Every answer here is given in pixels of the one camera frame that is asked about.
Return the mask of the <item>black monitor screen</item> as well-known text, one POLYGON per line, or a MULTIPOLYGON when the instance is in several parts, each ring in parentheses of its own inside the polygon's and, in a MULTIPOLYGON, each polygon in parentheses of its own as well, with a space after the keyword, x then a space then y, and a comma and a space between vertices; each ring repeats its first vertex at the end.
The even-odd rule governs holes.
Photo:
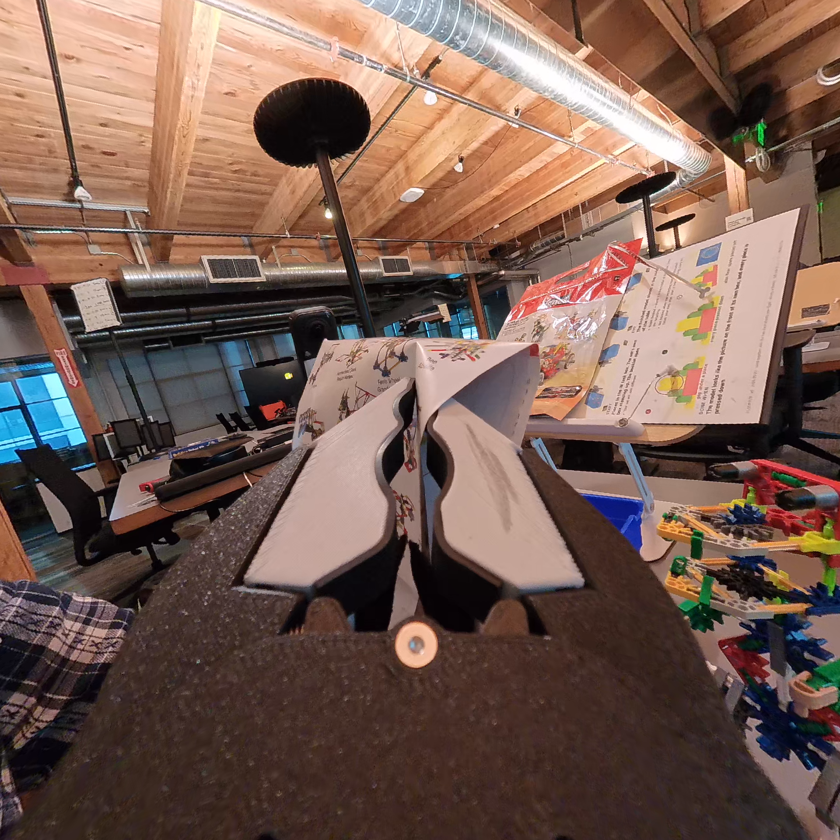
POLYGON ((278 403, 296 408, 307 383, 306 372, 295 358, 245 367, 238 374, 245 390, 245 411, 257 428, 276 421, 278 403))

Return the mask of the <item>white hanging paper sign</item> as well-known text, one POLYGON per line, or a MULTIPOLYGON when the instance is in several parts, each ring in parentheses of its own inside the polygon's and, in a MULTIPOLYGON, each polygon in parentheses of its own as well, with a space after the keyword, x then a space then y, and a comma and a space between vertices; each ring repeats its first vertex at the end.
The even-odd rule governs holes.
POLYGON ((70 286, 70 291, 77 304, 84 333, 109 331, 122 326, 121 314, 107 278, 78 282, 70 286))

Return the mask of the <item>black pole with round disc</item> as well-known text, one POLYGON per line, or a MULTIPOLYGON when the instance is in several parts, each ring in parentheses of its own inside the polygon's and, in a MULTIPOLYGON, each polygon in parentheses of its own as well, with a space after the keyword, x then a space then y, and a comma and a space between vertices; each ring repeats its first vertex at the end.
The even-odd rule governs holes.
POLYGON ((655 258, 659 254, 655 237, 652 196, 670 188, 676 178, 676 172, 667 171, 658 173, 633 185, 629 185, 616 195, 615 200, 619 204, 627 205, 637 202, 642 204, 647 240, 647 255, 649 258, 655 258))
POLYGON ((656 226, 654 230, 656 233, 672 233, 674 239, 674 250, 679 250, 681 248, 679 230, 682 226, 690 223, 693 219, 695 219, 695 217, 695 213, 688 213, 678 217, 673 217, 668 221, 656 226))
POLYGON ((331 162, 358 151, 371 129, 371 113, 350 85, 327 78, 303 78, 282 85, 259 103, 253 129, 260 148, 281 164, 318 167, 365 338, 375 336, 354 246, 331 162))

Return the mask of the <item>silver ventilation duct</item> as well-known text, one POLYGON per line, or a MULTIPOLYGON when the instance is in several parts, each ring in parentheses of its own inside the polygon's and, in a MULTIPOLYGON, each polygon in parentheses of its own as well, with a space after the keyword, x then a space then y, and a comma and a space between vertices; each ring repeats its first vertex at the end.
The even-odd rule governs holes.
POLYGON ((678 186, 687 186, 711 167, 710 152, 499 3, 362 4, 671 163, 676 168, 678 186))

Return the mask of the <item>small blue plastic bin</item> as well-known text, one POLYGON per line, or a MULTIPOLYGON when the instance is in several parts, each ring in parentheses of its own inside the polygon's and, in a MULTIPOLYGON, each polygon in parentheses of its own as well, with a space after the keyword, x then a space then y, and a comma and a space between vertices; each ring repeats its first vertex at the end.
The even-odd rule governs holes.
POLYGON ((633 545, 636 551, 641 552, 642 520, 645 513, 642 500, 588 491, 580 491, 580 495, 593 505, 633 545))

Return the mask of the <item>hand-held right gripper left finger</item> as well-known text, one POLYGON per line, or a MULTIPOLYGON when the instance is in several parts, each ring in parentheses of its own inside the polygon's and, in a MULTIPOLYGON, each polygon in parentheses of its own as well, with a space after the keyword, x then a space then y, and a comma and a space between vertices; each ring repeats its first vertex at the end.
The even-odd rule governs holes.
POLYGON ((391 482, 403 466, 414 380, 400 380, 309 446, 245 569, 244 586, 330 597, 361 632, 392 618, 406 549, 391 482))

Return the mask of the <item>yellow green construction toy model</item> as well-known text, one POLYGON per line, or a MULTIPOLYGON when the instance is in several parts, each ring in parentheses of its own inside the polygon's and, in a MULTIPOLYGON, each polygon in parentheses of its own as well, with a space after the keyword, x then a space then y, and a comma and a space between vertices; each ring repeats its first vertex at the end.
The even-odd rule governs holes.
POLYGON ((710 472, 741 481, 741 496, 706 507, 676 505, 657 525, 660 537, 689 550, 672 560, 665 588, 681 598, 692 628, 706 632, 724 616, 755 624, 838 614, 838 480, 766 459, 714 465, 710 472), (792 583, 775 553, 817 560, 821 581, 792 583))

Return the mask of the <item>wooden office desk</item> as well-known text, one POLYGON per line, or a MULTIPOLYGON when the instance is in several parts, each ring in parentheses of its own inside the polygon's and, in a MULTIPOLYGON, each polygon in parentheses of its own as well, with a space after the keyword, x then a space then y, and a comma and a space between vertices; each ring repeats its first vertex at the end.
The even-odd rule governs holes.
POLYGON ((143 487, 169 477, 172 458, 180 454, 203 452, 226 440, 225 436, 195 438, 190 444, 175 446, 137 464, 130 465, 119 481, 109 520, 116 533, 125 533, 156 522, 168 514, 152 490, 143 487))

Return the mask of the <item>paper instruction booklet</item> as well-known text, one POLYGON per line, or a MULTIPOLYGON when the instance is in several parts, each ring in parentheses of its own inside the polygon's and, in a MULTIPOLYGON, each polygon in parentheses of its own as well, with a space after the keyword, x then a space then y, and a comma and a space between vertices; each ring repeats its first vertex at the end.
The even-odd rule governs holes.
POLYGON ((426 422, 454 398, 520 445, 541 381, 540 365, 540 348, 531 341, 376 338, 322 343, 297 409, 293 448, 313 444, 396 382, 413 379, 416 385, 413 420, 403 435, 403 465, 391 483, 397 535, 407 543, 391 590, 373 606, 377 624, 356 617, 356 629, 392 627, 417 605, 410 552, 427 548, 439 494, 427 467, 426 422))

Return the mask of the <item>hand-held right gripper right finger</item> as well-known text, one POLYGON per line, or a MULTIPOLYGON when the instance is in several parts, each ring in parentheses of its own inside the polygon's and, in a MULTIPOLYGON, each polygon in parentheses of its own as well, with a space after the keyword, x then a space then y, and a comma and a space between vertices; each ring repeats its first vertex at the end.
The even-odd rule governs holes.
POLYGON ((413 561, 423 611, 451 632, 473 632, 497 604, 585 586, 554 517, 508 437, 457 401, 426 432, 438 494, 427 503, 427 551, 413 561))

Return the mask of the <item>thin silver duct with vents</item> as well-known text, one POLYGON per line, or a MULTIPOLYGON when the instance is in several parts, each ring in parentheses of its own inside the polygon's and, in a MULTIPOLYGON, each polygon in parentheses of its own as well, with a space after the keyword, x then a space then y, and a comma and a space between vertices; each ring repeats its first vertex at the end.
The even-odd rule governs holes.
MULTIPOLYGON (((358 269, 364 284, 391 280, 454 279, 494 271, 492 264, 475 260, 412 260, 380 256, 362 260, 358 269)), ((315 287, 347 287, 342 261, 270 264, 255 256, 203 256, 196 265, 156 264, 123 266, 119 284, 131 298, 183 297, 232 291, 268 291, 315 287)))

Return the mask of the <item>black office chair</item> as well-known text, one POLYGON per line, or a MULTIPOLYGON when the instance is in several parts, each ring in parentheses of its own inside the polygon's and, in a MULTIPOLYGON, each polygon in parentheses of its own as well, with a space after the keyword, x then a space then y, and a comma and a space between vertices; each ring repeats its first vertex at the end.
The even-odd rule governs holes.
POLYGON ((165 536, 173 536, 175 542, 179 540, 165 523, 116 533, 110 520, 101 514, 101 494, 90 488, 51 447, 17 449, 16 454, 28 471, 67 509, 75 558, 80 566, 90 567, 116 554, 139 553, 145 549, 150 555, 153 571, 158 572, 165 567, 154 550, 154 544, 165 536))

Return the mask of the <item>red plastic bag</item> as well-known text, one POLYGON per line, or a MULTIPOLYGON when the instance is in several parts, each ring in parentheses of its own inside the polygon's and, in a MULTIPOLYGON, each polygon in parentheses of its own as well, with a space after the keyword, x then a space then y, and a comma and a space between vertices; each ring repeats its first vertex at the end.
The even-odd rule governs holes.
POLYGON ((562 421, 585 399, 641 248, 640 238, 609 245, 584 264, 530 286, 512 307, 497 339, 539 346, 532 416, 562 421))

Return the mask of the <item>plaid shirt sleeve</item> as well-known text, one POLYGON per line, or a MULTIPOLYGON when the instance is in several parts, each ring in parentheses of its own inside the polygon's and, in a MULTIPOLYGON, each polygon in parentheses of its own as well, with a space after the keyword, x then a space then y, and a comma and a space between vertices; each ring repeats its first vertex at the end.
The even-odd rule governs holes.
POLYGON ((1 583, 1 835, 85 722, 135 613, 35 581, 1 583))

